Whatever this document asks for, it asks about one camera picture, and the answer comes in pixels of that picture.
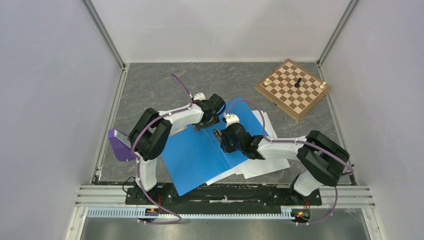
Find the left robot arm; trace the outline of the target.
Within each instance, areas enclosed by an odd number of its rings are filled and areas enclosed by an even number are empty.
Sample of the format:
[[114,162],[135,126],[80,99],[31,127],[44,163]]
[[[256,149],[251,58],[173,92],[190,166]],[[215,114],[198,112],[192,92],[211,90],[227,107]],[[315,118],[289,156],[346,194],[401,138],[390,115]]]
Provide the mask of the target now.
[[150,107],[143,112],[128,136],[131,152],[136,157],[135,182],[140,188],[137,196],[143,203],[151,204],[157,198],[154,188],[157,184],[157,158],[165,149],[170,133],[190,125],[196,132],[216,125],[225,108],[225,101],[216,93],[208,99],[203,93],[198,93],[182,107],[167,111]]

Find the printed white paper sheet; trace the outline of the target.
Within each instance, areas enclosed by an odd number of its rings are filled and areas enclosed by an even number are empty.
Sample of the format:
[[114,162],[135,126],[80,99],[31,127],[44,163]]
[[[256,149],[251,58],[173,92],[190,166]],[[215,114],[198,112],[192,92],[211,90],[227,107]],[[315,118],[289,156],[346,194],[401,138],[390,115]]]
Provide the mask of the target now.
[[211,184],[213,184],[215,182],[218,182],[218,181],[220,181],[222,179],[225,179],[225,178],[227,178],[227,177],[229,177],[229,176],[231,176],[231,175],[233,175],[235,173],[236,173],[236,170],[234,168],[231,168],[231,169],[229,169],[229,170],[227,170],[227,171],[225,171],[223,173],[220,173],[219,175],[211,178],[210,180],[206,181],[205,183],[209,186],[209,185],[211,185]]

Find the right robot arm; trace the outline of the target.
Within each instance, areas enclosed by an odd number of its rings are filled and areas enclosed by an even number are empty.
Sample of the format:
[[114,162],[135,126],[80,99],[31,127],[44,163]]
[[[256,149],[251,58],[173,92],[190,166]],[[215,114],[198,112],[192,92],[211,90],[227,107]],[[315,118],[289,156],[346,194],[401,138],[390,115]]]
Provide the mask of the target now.
[[302,204],[322,186],[336,187],[348,164],[350,154],[318,130],[298,138],[274,138],[251,135],[240,123],[232,123],[220,132],[223,152],[240,152],[248,159],[289,159],[302,163],[305,172],[292,182],[289,199]]

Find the blue file folder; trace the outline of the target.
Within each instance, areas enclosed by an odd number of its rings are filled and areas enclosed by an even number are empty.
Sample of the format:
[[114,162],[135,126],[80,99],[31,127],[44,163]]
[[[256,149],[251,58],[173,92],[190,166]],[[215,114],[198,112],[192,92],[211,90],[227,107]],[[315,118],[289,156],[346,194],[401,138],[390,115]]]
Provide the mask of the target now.
[[168,138],[161,157],[179,196],[248,160],[238,150],[223,152],[213,131],[225,127],[226,123],[220,121],[195,131],[190,124]]

